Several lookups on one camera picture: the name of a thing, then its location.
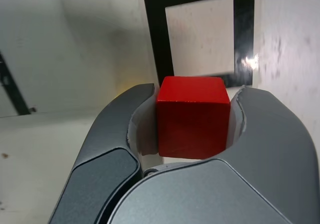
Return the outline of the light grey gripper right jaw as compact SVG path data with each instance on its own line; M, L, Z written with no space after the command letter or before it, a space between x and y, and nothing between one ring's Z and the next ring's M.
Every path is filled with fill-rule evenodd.
M233 98L238 137L203 161L158 171L130 188L110 224L317 224L317 152L302 121L270 92Z

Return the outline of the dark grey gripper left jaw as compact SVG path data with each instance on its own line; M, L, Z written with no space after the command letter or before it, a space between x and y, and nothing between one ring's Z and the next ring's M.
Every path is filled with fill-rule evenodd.
M158 152L154 84L136 85L94 120L53 210L51 224L105 224L143 178L141 155Z

